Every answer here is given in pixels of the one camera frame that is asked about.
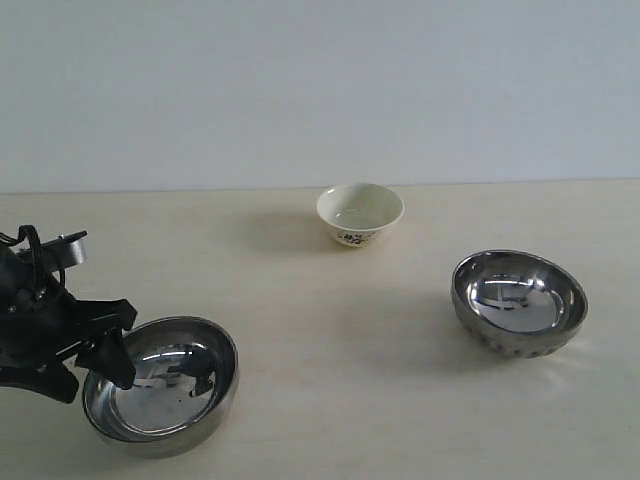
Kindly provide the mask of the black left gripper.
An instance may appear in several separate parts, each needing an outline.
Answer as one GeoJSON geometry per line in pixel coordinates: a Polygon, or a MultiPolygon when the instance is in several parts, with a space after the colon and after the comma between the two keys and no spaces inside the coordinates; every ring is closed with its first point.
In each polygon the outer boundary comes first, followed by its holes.
{"type": "Polygon", "coordinates": [[[28,284],[1,283],[1,385],[61,403],[74,401],[79,381],[64,365],[96,372],[120,389],[133,386],[125,348],[137,311],[125,299],[78,300],[57,282],[38,298],[28,284]]]}

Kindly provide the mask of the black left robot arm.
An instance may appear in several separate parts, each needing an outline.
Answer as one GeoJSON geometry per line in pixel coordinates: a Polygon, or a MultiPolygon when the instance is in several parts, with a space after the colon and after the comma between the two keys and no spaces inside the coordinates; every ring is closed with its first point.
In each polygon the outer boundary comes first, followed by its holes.
{"type": "Polygon", "coordinates": [[[75,365],[132,387],[136,370],[123,333],[137,311],[125,299],[78,300],[51,273],[1,249],[1,385],[70,404],[79,381],[75,365]]]}

